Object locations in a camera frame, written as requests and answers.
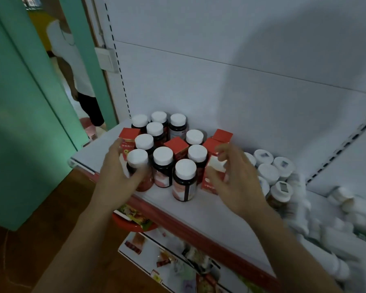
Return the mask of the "person's right hand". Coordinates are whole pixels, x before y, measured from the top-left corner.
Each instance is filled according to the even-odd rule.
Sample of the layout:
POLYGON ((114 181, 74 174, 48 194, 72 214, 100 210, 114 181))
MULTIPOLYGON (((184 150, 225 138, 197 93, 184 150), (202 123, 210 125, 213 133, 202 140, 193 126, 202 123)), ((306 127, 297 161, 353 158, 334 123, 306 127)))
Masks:
POLYGON ((218 194, 223 203, 248 223, 272 209, 266 202, 255 167, 244 152, 233 144, 224 143, 216 147, 218 160, 229 166, 229 193, 218 194))

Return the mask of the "person's left hand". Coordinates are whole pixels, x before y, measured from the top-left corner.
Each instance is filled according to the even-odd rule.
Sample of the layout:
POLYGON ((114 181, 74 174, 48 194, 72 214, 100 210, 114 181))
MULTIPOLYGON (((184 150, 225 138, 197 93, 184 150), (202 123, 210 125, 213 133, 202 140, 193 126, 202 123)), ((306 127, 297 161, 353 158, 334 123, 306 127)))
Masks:
POLYGON ((118 138, 104 158, 90 207, 97 211, 114 211, 125 204, 134 192, 129 191, 128 178, 123 170, 120 156, 121 140, 118 138))

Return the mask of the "red and white carton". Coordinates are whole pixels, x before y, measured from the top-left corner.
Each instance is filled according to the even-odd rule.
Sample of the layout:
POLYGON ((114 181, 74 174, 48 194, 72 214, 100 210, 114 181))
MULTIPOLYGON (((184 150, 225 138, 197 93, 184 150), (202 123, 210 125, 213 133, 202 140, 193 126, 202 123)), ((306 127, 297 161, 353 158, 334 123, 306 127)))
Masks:
POLYGON ((211 183, 211 181, 209 180, 209 176, 207 174, 206 169, 208 167, 213 167, 217 171, 217 174, 221 181, 224 182, 227 179, 226 178, 226 169, 224 167, 226 161, 220 162, 218 160, 218 152, 216 151, 216 147, 219 146, 220 144, 221 144, 221 142, 219 142, 213 138, 208 138, 203 144, 203 146, 208 151, 208 161, 207 161, 205 169, 204 169, 204 175, 203 175, 203 180, 201 183, 201 188, 206 192, 213 193, 214 195, 217 195, 217 191, 216 191, 215 187, 213 186, 213 184, 211 183))

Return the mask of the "dark pill bottle white cap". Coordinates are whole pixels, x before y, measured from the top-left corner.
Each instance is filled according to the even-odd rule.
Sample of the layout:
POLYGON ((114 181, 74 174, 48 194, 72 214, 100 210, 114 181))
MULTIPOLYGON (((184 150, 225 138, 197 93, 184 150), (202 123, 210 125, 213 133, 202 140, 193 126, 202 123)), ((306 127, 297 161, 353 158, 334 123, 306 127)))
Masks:
POLYGON ((136 189, 137 192, 146 192, 153 186, 153 173, 150 167, 148 153, 145 150, 134 149, 130 151, 127 155, 126 167, 130 177, 132 177, 139 168, 146 167, 148 169, 147 175, 144 176, 136 189))

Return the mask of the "cluster of dark supplement bottles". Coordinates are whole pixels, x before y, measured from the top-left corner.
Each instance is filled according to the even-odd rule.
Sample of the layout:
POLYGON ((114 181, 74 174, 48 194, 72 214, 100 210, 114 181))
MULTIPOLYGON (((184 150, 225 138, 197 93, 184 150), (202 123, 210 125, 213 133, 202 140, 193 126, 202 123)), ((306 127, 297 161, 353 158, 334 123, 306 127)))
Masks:
POLYGON ((167 114, 156 111, 152 113, 151 121, 144 114, 132 118, 132 128, 143 127, 146 133, 135 138, 135 149, 143 149, 148 153, 153 185, 163 189, 171 187, 176 200, 190 201, 197 187, 197 165, 190 159, 175 162, 172 150, 164 146, 168 141, 167 114))

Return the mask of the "colourful snack packets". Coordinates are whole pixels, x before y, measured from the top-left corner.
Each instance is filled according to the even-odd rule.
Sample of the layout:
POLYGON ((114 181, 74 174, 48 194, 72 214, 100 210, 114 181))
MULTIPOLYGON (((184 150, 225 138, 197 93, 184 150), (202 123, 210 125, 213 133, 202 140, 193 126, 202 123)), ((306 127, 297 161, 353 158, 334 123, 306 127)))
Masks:
POLYGON ((116 209, 114 214, 128 222, 139 225, 144 230, 153 224, 149 218, 145 217, 140 211, 129 206, 128 204, 124 204, 123 206, 116 209))

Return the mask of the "red plastic bowl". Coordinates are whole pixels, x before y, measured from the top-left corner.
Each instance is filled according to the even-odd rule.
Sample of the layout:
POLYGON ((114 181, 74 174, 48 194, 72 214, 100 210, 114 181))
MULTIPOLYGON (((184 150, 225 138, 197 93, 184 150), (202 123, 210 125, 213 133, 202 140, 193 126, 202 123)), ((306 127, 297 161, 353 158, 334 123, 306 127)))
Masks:
POLYGON ((130 220, 126 215, 115 210, 112 214, 112 220, 115 225, 128 232, 147 232, 157 229, 159 226, 152 221, 148 221, 146 224, 140 225, 135 221, 130 220))

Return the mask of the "group of upright white-capped jars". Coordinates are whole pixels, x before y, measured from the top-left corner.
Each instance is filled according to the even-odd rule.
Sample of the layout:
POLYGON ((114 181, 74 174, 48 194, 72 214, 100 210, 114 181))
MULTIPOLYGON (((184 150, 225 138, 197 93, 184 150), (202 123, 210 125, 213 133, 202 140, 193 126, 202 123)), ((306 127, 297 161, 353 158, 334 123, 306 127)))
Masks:
POLYGON ((295 194, 288 182, 295 165, 287 157, 274 157, 272 153, 257 149, 253 154, 244 152, 255 167, 266 202, 275 210, 280 210, 291 201, 295 194))

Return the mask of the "red shelf edge strip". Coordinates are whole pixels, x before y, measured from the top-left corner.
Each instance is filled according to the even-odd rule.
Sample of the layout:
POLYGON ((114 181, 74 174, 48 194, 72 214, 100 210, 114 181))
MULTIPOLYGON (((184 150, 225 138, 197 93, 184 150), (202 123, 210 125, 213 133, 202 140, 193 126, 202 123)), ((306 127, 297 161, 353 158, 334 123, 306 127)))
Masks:
POLYGON ((170 188, 153 186, 133 194, 127 204, 267 292, 282 292, 253 230, 218 196, 198 190, 180 202, 170 188))

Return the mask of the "red plastic stool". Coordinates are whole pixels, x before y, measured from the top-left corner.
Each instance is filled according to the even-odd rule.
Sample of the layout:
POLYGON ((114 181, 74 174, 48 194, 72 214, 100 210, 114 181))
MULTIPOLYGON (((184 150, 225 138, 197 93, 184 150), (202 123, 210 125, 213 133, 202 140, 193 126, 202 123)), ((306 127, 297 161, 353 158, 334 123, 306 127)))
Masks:
POLYGON ((83 126, 83 129, 86 132, 88 138, 91 141, 96 140, 98 138, 96 133, 96 127, 92 124, 90 118, 80 118, 79 121, 83 126))

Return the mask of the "white cardboard box of snacks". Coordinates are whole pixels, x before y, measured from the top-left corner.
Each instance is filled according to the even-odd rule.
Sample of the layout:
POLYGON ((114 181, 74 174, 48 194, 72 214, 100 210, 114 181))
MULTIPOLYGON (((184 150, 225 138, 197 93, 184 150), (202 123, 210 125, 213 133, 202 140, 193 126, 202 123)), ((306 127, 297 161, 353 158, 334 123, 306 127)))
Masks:
POLYGON ((130 232, 118 252, 171 293, 269 293, 170 232, 130 232))

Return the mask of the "white metal shelf unit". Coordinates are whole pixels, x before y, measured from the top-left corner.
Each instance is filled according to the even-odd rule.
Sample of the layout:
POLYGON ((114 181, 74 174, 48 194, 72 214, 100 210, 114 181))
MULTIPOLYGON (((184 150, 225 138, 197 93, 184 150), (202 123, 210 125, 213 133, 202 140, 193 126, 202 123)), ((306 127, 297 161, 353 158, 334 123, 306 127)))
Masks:
POLYGON ((182 113, 318 180, 366 131, 366 0, 94 0, 120 117, 182 113))

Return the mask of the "green door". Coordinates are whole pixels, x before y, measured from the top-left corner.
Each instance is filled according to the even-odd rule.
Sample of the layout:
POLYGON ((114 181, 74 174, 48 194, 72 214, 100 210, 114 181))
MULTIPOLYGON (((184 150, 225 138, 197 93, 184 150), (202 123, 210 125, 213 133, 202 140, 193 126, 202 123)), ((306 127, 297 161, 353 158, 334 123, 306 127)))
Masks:
POLYGON ((0 226, 16 231, 88 142, 21 0, 0 0, 0 226))

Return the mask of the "pile of white plastic bottles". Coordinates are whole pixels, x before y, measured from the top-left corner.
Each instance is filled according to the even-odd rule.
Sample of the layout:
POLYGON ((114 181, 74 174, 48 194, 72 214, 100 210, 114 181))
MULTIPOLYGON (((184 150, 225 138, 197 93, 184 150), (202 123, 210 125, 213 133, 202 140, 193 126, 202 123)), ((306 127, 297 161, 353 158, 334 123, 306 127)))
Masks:
POLYGON ((283 209, 285 224, 324 270, 343 283, 345 293, 366 293, 366 241, 356 236, 349 221, 335 217, 332 224, 324 225, 312 218, 301 178, 292 174, 286 182, 279 182, 281 192, 289 199, 283 209))

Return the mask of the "white wall switch box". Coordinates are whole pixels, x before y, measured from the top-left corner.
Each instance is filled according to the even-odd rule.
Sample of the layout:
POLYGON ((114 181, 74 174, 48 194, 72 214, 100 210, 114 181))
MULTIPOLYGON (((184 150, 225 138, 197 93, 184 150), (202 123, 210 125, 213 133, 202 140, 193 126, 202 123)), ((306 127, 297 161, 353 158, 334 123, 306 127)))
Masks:
POLYGON ((102 70, 111 73, 120 72, 115 50, 100 47, 95 47, 94 49, 102 70))

